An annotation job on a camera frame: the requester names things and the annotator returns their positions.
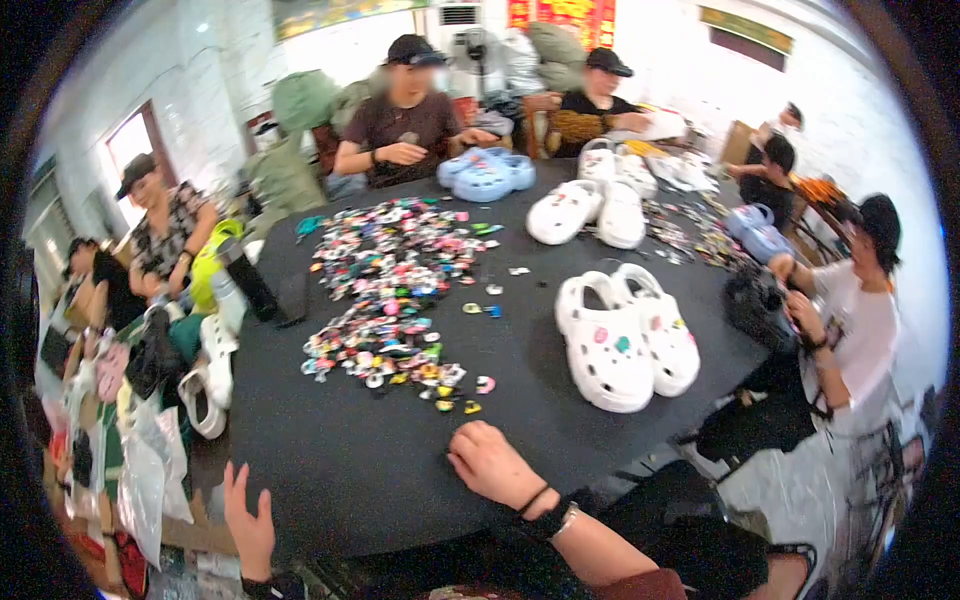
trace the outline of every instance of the red banner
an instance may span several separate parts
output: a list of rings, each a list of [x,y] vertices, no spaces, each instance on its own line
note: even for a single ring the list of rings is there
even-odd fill
[[[530,24],[530,0],[507,0],[508,27],[526,29]]]
[[[584,48],[613,48],[616,0],[537,0],[537,20],[565,25]]]

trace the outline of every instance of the person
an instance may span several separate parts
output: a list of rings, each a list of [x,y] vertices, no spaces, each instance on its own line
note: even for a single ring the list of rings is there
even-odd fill
[[[516,515],[521,528],[549,543],[577,577],[600,598],[686,598],[676,572],[660,569],[629,542],[572,502],[564,502],[510,445],[503,433],[481,420],[461,426],[450,440],[447,460],[468,488]],[[240,555],[244,590],[252,598],[271,598],[275,578],[270,564],[276,535],[270,492],[260,492],[257,516],[247,511],[247,465],[224,470],[227,526]],[[476,592],[455,586],[435,590],[431,598],[517,598],[498,590]]]
[[[774,133],[763,146],[759,167],[761,176],[743,175],[743,171],[730,167],[730,173],[739,173],[740,198],[745,204],[763,204],[774,214],[774,227],[783,231],[790,224],[795,197],[790,172],[793,170],[796,153],[789,141]]]
[[[757,193],[756,189],[763,184],[764,180],[769,179],[763,165],[763,150],[770,138],[778,133],[796,147],[798,133],[803,129],[804,115],[797,105],[791,102],[780,111],[776,119],[764,121],[760,129],[750,134],[750,152],[747,153],[746,163],[731,165],[728,169],[728,173],[740,181],[741,197],[753,197]],[[797,168],[796,159],[793,168]]]
[[[94,285],[91,326],[117,331],[147,310],[147,302],[130,289],[130,277],[120,261],[102,252],[95,240],[78,237],[67,252],[67,274],[90,276]]]
[[[370,188],[432,176],[449,155],[451,140],[486,144],[497,137],[478,129],[461,131],[446,94],[431,91],[444,59],[413,34],[398,37],[387,51],[390,88],[361,104],[344,131],[333,171],[366,173]]]
[[[613,93],[624,77],[633,77],[634,70],[623,64],[608,48],[594,48],[584,66],[584,87],[566,92],[554,127],[560,132],[560,146],[554,157],[571,158],[580,154],[591,139],[610,130],[643,132],[650,118],[638,107]]]
[[[900,218],[882,194],[867,198],[852,224],[851,258],[808,269],[778,254],[769,269],[785,284],[786,307],[802,333],[799,355],[773,354],[714,412],[696,442],[711,461],[745,462],[764,448],[793,450],[827,421],[855,420],[893,364],[900,320],[890,274],[900,263]],[[819,297],[818,312],[811,298]],[[752,395],[768,396],[754,402]]]
[[[131,234],[130,289],[153,298],[164,292],[176,299],[186,287],[190,267],[217,225],[217,209],[189,181],[168,190],[153,155],[137,155],[123,172],[117,200],[147,214]]]

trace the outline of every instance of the pile of shoe charms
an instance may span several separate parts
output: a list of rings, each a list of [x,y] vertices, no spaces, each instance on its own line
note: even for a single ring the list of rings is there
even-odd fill
[[[441,335],[421,312],[445,296],[451,282],[471,284],[475,255],[495,244],[455,227],[466,213],[438,211],[431,200],[344,210],[324,222],[311,270],[323,271],[321,283],[333,300],[350,295],[353,305],[310,336],[303,345],[310,358],[300,370],[324,382],[339,365],[372,389],[416,384],[420,397],[441,412],[462,400],[469,415],[481,407],[463,390],[467,371],[442,362]],[[476,385],[486,394],[492,379],[477,377]]]
[[[710,203],[710,207],[716,210],[713,203]],[[709,266],[728,271],[735,271],[744,260],[748,260],[740,245],[727,235],[722,222],[710,214],[708,207],[703,204],[644,201],[643,211],[648,217],[649,235],[671,248],[657,250],[656,254],[671,264],[692,263],[695,252]],[[696,239],[691,239],[680,226],[668,221],[671,215],[682,215],[689,219],[697,228]]]

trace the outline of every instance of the black tablecloth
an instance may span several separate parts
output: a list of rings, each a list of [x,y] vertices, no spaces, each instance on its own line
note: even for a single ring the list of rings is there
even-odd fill
[[[558,247],[533,240],[524,228],[530,205],[561,181],[574,178],[573,161],[538,164],[530,190],[487,204],[441,201],[440,208],[467,210],[472,223],[502,224],[490,236],[501,246],[481,257],[481,275],[505,287],[488,296],[478,281],[457,283],[425,316],[443,334],[444,362],[459,362],[472,386],[478,375],[496,379],[496,389],[477,396],[483,411],[439,413],[410,386],[375,397],[362,382],[338,369],[326,383],[300,373],[303,343],[348,300],[331,301],[317,285],[306,324],[277,330],[248,316],[235,356],[230,412],[233,456],[252,467],[251,506],[263,487],[273,494],[277,555],[322,549],[345,556],[394,551],[452,539],[490,525],[504,513],[460,482],[444,454],[454,430],[483,419],[500,427],[533,468],[560,492],[572,492],[628,464],[654,445],[695,426],[710,402],[728,392],[755,368],[765,351],[724,323],[720,290],[727,273],[696,264],[673,265],[653,254],[645,260],[596,239],[575,239]],[[440,198],[433,180],[376,190],[320,211],[332,214],[392,198]],[[258,267],[273,288],[302,273],[319,232],[296,245],[296,215],[273,228]],[[677,298],[697,338],[703,366],[681,397],[655,397],[643,411],[617,415],[583,400],[569,375],[564,340],[554,324],[560,284],[591,269],[612,273],[618,257],[643,265]],[[510,267],[531,273],[510,276]],[[547,287],[539,287],[546,281]],[[468,315],[466,302],[502,307],[500,319]]]

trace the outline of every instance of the white bottle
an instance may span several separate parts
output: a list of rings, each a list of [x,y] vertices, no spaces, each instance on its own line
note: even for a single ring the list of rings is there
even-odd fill
[[[240,334],[243,317],[247,313],[247,298],[237,287],[226,269],[217,271],[210,277],[213,297],[217,299],[220,319],[233,335]]]

